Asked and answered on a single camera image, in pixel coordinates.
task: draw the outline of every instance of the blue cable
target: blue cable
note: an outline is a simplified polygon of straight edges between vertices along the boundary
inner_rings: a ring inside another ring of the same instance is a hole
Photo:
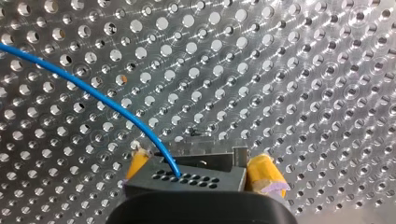
[[[165,145],[161,142],[161,140],[158,138],[157,135],[148,127],[146,124],[144,124],[140,119],[138,119],[135,115],[130,113],[128,110],[117,104],[116,102],[110,100],[109,98],[105,97],[101,92],[97,91],[81,79],[72,76],[71,74],[67,73],[65,70],[57,67],[56,65],[52,63],[48,63],[42,59],[37,58],[36,56],[23,52],[19,49],[13,48],[11,46],[4,45],[0,43],[0,50],[5,51],[7,53],[13,54],[19,58],[22,58],[26,61],[29,61],[31,63],[36,63],[40,65],[41,67],[49,70],[52,73],[55,73],[59,75],[60,77],[73,82],[76,86],[80,87],[82,90],[86,91],[93,97],[95,97],[98,101],[101,101],[105,105],[108,105],[110,108],[114,109],[115,111],[119,112],[122,114],[125,118],[130,120],[134,125],[136,125],[137,128],[139,128],[153,143],[154,145],[161,151],[163,156],[165,157],[166,161],[168,162],[169,166],[171,167],[173,173],[175,174],[176,177],[180,177],[181,173],[172,158],[172,155],[169,153],[169,151],[166,149]]]

